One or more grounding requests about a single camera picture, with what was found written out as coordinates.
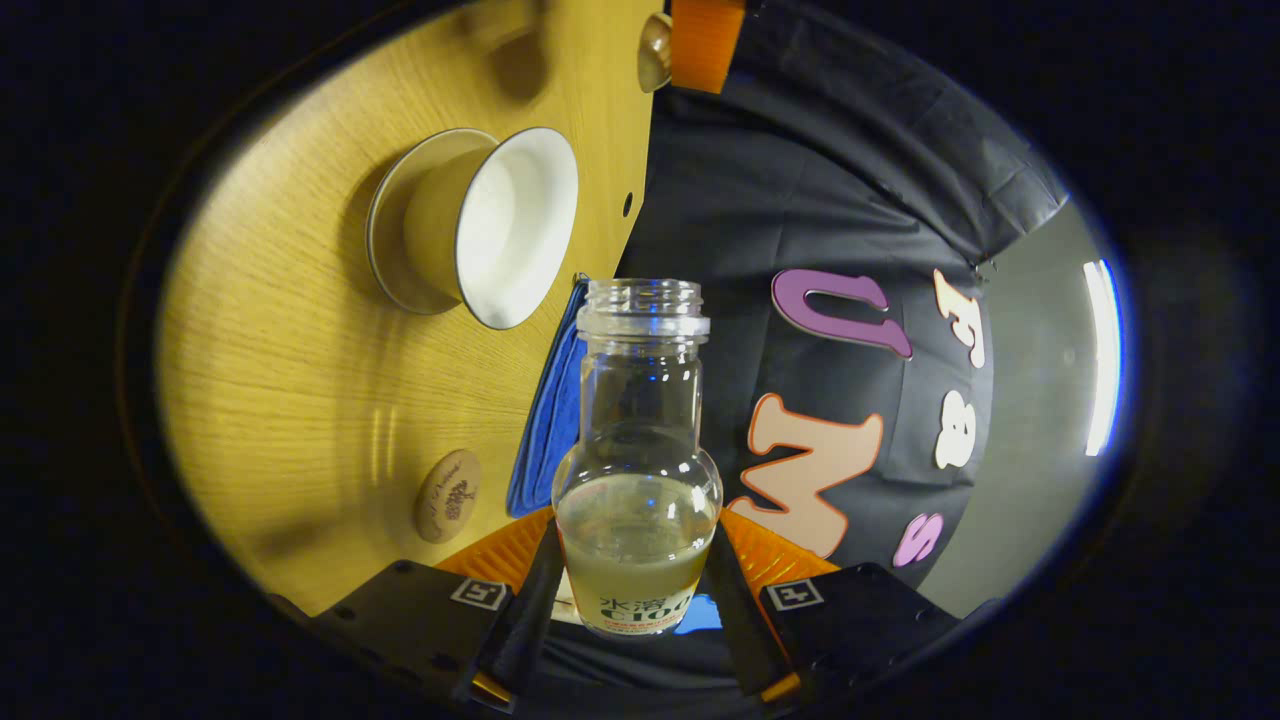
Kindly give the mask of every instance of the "yellow liquid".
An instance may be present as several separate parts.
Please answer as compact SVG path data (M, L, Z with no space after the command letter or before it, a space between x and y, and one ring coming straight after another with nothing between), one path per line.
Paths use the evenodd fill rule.
M716 532L716 509L690 486L611 475L556 510L582 623L611 637L662 634L685 616Z

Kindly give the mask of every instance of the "cork coaster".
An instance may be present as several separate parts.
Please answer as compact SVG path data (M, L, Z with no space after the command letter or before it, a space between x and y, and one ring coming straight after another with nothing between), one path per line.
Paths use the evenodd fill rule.
M426 542L453 539L467 524L480 491L480 460L454 450L431 468L413 507L413 524Z

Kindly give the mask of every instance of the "gray wall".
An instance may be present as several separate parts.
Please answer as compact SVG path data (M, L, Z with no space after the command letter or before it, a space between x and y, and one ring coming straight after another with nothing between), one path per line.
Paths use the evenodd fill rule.
M1093 488L1093 311L1082 266L1097 260L1074 204L996 258L986 305L995 351L987 452L969 506L920 592L956 616L1006 596Z

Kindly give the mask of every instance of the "blue object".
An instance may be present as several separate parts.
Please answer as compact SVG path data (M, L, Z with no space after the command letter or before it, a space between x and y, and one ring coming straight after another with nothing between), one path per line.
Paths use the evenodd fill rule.
M507 514L512 518L524 518L550 505L556 468L577 442L579 372L586 355L586 343L577 340L577 310L586 301L588 282L586 275L579 274L534 393L534 406L507 488Z
M676 628L676 634L687 635L694 630L719 629L719 610L716 609L716 601L705 594L695 594L694 600L689 603L689 610L685 611L685 618Z

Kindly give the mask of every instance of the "purple letter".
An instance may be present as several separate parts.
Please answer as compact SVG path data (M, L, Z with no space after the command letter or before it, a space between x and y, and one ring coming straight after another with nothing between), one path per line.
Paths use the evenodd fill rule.
M805 302L812 292L861 300L877 310L888 310L884 291L876 281L863 275L850 278L819 270L782 270L773 275L773 306L788 323L819 337L887 347L904 360L911 359L911 341L895 320L878 325L844 320L814 311Z
M933 546L938 543L940 537L942 537L942 515L937 512L916 515L906 525L906 532L902 533L902 542L899 543L897 552L893 553L893 566L901 568L924 560L933 552Z

